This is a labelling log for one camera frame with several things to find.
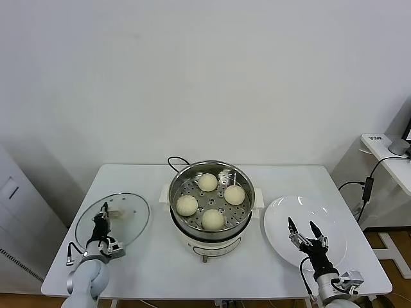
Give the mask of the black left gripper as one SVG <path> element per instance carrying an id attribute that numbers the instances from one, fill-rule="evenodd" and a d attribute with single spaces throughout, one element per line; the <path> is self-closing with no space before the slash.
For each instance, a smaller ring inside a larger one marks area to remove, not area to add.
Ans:
<path id="1" fill-rule="evenodd" d="M 93 218 L 94 228 L 92 231 L 91 241 L 105 241 L 110 232 L 109 227 L 109 206 L 105 202 L 98 213 L 97 216 Z"/>

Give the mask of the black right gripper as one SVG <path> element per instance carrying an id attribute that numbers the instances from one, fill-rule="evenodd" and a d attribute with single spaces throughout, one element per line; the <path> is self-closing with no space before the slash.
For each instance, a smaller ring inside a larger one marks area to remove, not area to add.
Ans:
<path id="1" fill-rule="evenodd" d="M 314 269 L 314 277 L 320 277 L 328 273 L 336 273 L 336 269 L 327 257 L 328 238 L 324 236 L 320 228 L 310 221 L 310 228 L 316 239 L 308 239 L 300 234 L 291 217 L 288 217 L 288 230 L 291 242 L 303 253 L 305 253 Z"/>

